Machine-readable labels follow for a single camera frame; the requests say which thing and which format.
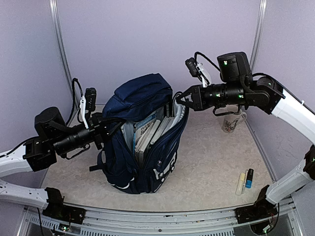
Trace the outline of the blue white workbook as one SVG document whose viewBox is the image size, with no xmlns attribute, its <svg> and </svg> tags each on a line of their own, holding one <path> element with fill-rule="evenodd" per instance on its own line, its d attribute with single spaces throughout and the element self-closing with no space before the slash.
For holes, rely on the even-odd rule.
<svg viewBox="0 0 315 236">
<path fill-rule="evenodd" d="M 157 131 L 161 121 L 156 115 L 151 115 L 144 121 L 137 123 L 134 136 L 134 153 L 138 162 L 144 159 L 144 153 L 150 144 L 155 132 Z"/>
</svg>

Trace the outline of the navy blue student backpack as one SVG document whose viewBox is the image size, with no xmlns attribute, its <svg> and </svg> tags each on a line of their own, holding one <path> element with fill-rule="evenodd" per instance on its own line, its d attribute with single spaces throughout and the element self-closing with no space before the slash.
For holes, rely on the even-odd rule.
<svg viewBox="0 0 315 236">
<path fill-rule="evenodd" d="M 154 193 L 174 170 L 189 109 L 175 101 L 160 74 L 148 74 L 119 86 L 102 110 L 113 135 L 104 143 L 97 164 L 110 185 L 129 194 Z"/>
</svg>

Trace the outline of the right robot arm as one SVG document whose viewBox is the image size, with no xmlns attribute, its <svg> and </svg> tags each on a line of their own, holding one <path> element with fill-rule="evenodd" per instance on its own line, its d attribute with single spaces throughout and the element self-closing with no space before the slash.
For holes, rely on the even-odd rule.
<svg viewBox="0 0 315 236">
<path fill-rule="evenodd" d="M 255 106 L 285 121 L 312 143 L 315 141 L 315 113 L 273 77 L 264 73 L 252 73 L 246 53 L 223 54 L 217 60 L 219 64 L 216 69 L 220 72 L 221 84 L 210 84 L 196 56 L 186 60 L 191 76 L 206 84 L 190 87 L 176 98 L 177 103 L 194 111 L 209 108 L 217 110 L 226 105 L 245 109 Z M 246 208 L 245 212 L 262 218 L 284 197 L 314 179 L 315 147 L 311 146 L 295 169 L 261 189 L 255 203 Z"/>
</svg>

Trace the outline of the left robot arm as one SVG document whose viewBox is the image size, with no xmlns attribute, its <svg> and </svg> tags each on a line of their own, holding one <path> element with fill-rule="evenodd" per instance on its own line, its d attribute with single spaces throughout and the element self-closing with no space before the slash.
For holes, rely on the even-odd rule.
<svg viewBox="0 0 315 236">
<path fill-rule="evenodd" d="M 109 141 L 125 123 L 122 118 L 103 118 L 101 113 L 84 118 L 83 123 L 66 126 L 59 109 L 50 107 L 35 117 L 37 136 L 22 141 L 15 148 L 0 155 L 0 176 L 24 172 L 38 172 L 49 168 L 57 156 L 69 160 L 68 153 L 77 151 L 71 158 L 88 151 L 94 143 L 98 149 Z M 27 188 L 6 181 L 0 182 L 1 201 L 35 207 L 52 218 L 80 220 L 85 210 L 67 206 L 56 188 Z"/>
</svg>

